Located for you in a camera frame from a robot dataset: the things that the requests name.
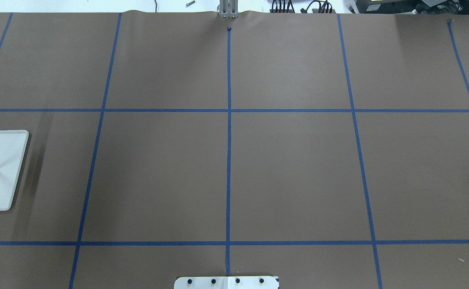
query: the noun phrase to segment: cable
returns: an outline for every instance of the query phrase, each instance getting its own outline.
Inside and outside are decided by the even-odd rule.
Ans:
[[[313,0],[312,2],[310,2],[310,5],[308,5],[308,7],[306,7],[306,9],[302,8],[300,10],[301,13],[307,13],[308,12],[308,9],[310,9],[310,6],[314,3],[314,2],[317,2],[318,3],[318,12],[319,13],[332,13],[332,5],[331,3],[329,3],[327,0],[326,1],[319,1],[319,0]]]
[[[292,6],[292,11],[293,11],[293,13],[295,13],[294,4],[292,3],[292,0],[288,0],[288,6],[286,7],[286,13],[290,12],[290,6]]]
[[[356,14],[356,11],[354,11],[354,8],[352,7],[352,5],[348,5],[347,8],[349,8],[349,11],[352,13],[352,14]]]

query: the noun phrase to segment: metal plate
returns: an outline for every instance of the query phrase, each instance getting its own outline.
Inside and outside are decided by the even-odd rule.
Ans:
[[[229,276],[229,277],[180,277],[174,289],[279,289],[279,277]]]

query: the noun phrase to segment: white tray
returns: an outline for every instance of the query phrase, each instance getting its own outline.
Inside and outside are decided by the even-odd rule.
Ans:
[[[11,208],[28,137],[27,130],[0,130],[0,211]]]

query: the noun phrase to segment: metal bracket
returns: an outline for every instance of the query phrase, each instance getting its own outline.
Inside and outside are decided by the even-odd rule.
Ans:
[[[238,277],[180,277],[174,289],[279,289],[279,277],[238,276]]]
[[[220,0],[220,18],[238,18],[238,0]]]

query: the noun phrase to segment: grid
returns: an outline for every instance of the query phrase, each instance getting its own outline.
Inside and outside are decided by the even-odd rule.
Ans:
[[[9,15],[6,27],[4,28],[1,40],[0,40],[0,51],[2,44],[6,38],[11,19],[14,16],[13,13]],[[371,245],[374,255],[376,278],[379,289],[383,288],[383,282],[381,279],[381,267],[379,264],[378,256],[378,245],[417,245],[417,244],[469,244],[469,239],[454,239],[454,240],[378,240],[375,236],[374,222],[372,217],[371,200],[369,196],[369,189],[367,185],[367,177],[365,174],[365,163],[364,153],[361,149],[360,133],[358,130],[358,113],[469,113],[469,109],[357,109],[354,104],[351,79],[349,74],[349,67],[347,61],[347,55],[345,52],[345,43],[343,38],[342,22],[340,15],[337,15],[339,37],[341,41],[341,50],[343,55],[343,64],[345,70],[345,77],[347,81],[348,96],[350,101],[350,109],[235,109],[231,105],[231,27],[227,27],[227,109],[168,109],[168,108],[106,108],[106,101],[108,99],[108,88],[110,86],[111,74],[114,68],[115,50],[117,46],[117,40],[119,30],[121,26],[122,13],[119,13],[116,32],[111,52],[111,59],[108,67],[108,76],[106,79],[106,87],[104,88],[104,97],[102,99],[101,108],[0,108],[0,112],[91,112],[100,113],[97,133],[95,137],[95,144],[93,149],[92,161],[90,165],[90,172],[88,175],[88,184],[86,186],[86,194],[84,197],[84,204],[82,208],[82,216],[80,219],[78,238],[75,242],[53,242],[53,241],[0,241],[0,246],[3,245],[19,245],[19,246],[75,246],[75,254],[73,258],[73,265],[71,270],[71,278],[69,281],[69,288],[73,287],[76,269],[78,267],[79,251],[82,246],[224,246],[225,247],[225,271],[226,274],[231,274],[230,268],[230,248],[231,246],[272,246],[272,245]],[[448,33],[451,37],[453,44],[453,50],[458,66],[461,70],[461,75],[466,86],[469,97],[469,83],[458,53],[458,48],[454,39],[452,22],[447,22]],[[86,219],[86,211],[88,208],[88,199],[90,196],[90,190],[92,187],[92,179],[94,175],[95,162],[97,158],[97,151],[100,143],[102,123],[104,115],[110,112],[176,112],[176,113],[226,113],[227,114],[227,168],[226,168],[226,236],[225,241],[128,241],[128,242],[88,242],[82,241],[82,235],[84,230],[84,223]],[[232,114],[233,113],[351,113],[352,123],[354,126],[354,136],[357,146],[357,154],[359,160],[359,166],[361,170],[361,181],[363,183],[363,191],[365,194],[365,204],[368,215],[369,230],[371,240],[357,240],[357,241],[231,241],[230,236],[230,218],[231,218],[231,125],[232,125]]]

